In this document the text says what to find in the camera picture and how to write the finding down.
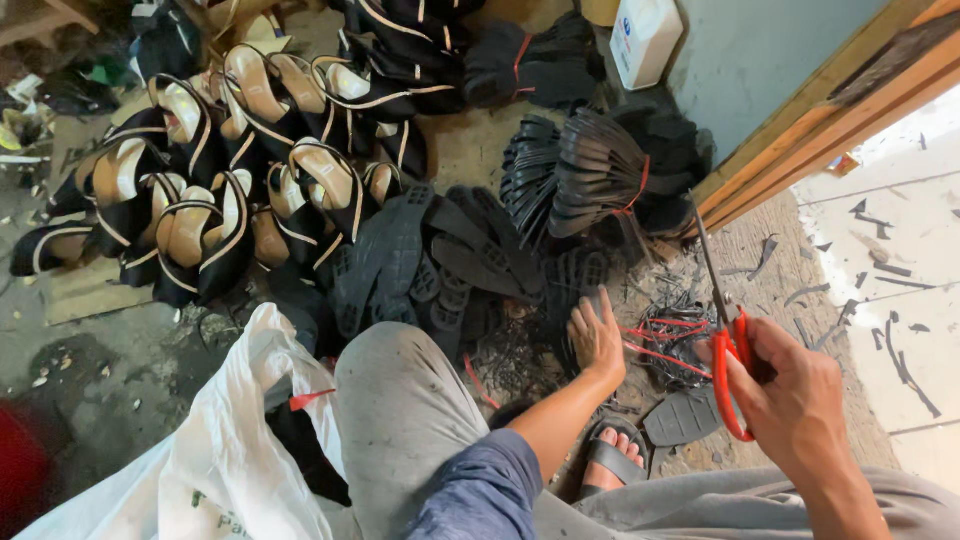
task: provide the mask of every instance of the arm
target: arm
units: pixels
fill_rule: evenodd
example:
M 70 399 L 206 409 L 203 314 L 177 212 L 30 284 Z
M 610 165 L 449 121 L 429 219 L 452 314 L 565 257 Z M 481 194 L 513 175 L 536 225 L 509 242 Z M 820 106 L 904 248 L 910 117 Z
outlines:
M 544 484 L 564 464 L 566 453 L 593 411 L 623 382 L 627 372 L 620 329 L 613 317 L 607 288 L 603 286 L 600 287 L 600 307 L 603 323 L 593 312 L 589 300 L 581 298 L 566 327 L 577 361 L 583 368 L 580 375 L 508 426 L 519 433 L 537 455 Z
M 808 351 L 767 318 L 750 320 L 747 333 L 777 377 L 761 386 L 728 355 L 730 390 L 757 444 L 804 498 L 814 536 L 892 538 L 850 452 L 836 360 Z M 700 358 L 709 361 L 708 343 L 697 345 Z

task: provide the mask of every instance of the plastic bag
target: plastic bag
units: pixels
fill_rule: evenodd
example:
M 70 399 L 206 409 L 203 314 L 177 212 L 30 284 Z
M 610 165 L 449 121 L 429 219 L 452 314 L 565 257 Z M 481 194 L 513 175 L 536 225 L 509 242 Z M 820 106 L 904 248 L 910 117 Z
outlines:
M 283 400 L 291 386 L 295 396 L 334 386 L 295 335 L 274 304 L 258 307 L 173 434 L 15 538 L 360 538 L 352 510 L 310 492 L 264 420 L 271 388 Z M 336 396 L 304 410 L 343 476 Z

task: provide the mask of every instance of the blue sleeve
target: blue sleeve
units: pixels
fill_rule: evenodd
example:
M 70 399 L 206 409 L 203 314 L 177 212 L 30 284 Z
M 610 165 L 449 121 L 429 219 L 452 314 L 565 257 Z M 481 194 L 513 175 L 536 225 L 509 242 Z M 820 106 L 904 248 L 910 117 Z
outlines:
M 496 430 L 453 456 L 408 528 L 407 538 L 534 540 L 540 462 L 514 430 Z

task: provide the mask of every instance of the white plastic container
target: white plastic container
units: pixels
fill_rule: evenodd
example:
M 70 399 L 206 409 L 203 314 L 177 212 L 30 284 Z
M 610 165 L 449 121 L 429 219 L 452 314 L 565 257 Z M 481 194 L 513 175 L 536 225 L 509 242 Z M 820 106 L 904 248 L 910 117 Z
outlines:
M 673 0 L 621 0 L 610 48 L 628 90 L 660 81 L 684 24 Z

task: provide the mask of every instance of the tile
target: tile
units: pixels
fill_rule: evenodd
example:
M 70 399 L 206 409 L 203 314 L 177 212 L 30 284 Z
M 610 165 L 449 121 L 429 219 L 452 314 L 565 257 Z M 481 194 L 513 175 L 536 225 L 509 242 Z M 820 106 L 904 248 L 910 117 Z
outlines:
M 896 352 L 903 351 L 910 375 L 943 414 L 934 418 L 920 397 L 900 381 L 885 338 L 876 349 L 872 329 L 886 332 L 890 311 L 900 321 L 891 326 Z M 909 430 L 960 419 L 960 286 L 861 304 L 848 328 L 856 374 L 868 401 L 887 432 Z M 930 332 L 908 327 L 923 324 Z
M 820 257 L 824 274 L 832 285 L 831 299 L 842 306 L 848 299 L 858 301 L 885 298 L 918 289 L 881 282 L 878 276 L 902 281 L 944 285 L 960 282 L 960 218 L 951 211 L 960 208 L 960 174 L 922 183 L 904 185 L 895 194 L 889 190 L 867 197 L 867 215 L 892 223 L 890 240 L 876 238 L 876 225 L 854 219 L 850 210 L 862 196 L 845 197 L 800 207 L 800 220 L 814 245 L 833 242 Z M 911 270 L 904 278 L 874 268 L 870 250 L 880 247 L 889 264 Z M 867 272 L 857 290 L 856 275 Z
M 920 142 L 924 136 L 926 150 Z M 854 150 L 863 163 L 845 177 L 812 174 L 792 187 L 800 205 L 960 172 L 960 86 Z
M 890 437 L 905 473 L 960 493 L 960 424 Z

